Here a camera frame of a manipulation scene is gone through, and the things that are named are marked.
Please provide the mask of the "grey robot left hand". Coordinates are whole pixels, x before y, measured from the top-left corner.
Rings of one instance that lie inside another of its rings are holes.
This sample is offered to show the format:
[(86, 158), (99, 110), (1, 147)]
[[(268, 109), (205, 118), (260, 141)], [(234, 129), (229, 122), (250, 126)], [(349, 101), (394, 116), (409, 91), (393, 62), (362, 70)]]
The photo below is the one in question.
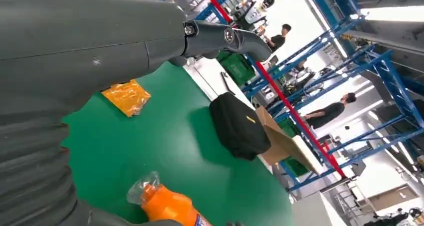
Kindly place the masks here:
[(187, 20), (163, 0), (0, 0), (0, 223), (126, 226), (77, 197), (63, 117), (164, 62), (271, 55), (254, 33)]

